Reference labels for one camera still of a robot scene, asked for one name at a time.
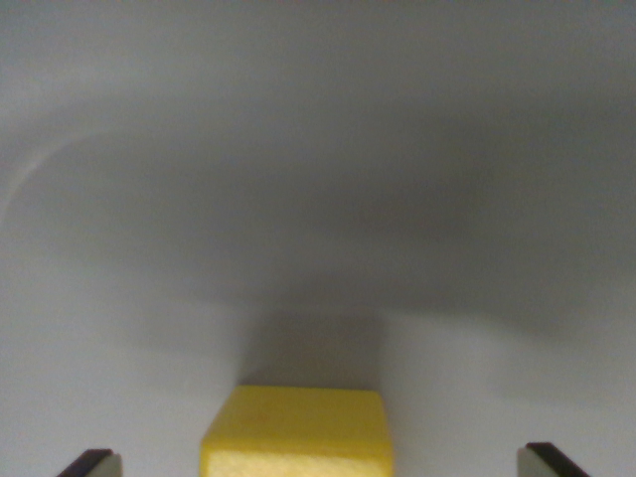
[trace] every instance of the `yellow cube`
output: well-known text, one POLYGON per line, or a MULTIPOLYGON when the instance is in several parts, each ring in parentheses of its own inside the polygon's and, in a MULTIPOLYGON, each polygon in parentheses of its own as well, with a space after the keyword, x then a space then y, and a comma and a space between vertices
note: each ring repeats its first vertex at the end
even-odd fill
POLYGON ((388 477, 378 393, 239 386, 201 442, 201 477, 388 477))

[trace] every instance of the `yellow block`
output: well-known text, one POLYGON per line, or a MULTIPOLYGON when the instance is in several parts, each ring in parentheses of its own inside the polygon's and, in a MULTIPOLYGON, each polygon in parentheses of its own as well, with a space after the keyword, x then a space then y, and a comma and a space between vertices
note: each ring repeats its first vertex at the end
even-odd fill
POLYGON ((201 443, 201 477, 388 477, 393 450, 371 391, 239 386, 201 443))

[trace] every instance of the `yellow foam block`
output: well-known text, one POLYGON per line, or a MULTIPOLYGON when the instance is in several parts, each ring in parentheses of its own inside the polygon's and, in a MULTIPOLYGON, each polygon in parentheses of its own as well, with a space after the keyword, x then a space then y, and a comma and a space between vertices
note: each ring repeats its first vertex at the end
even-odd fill
POLYGON ((201 477, 387 477, 393 450, 370 391, 239 386, 201 443, 201 477))

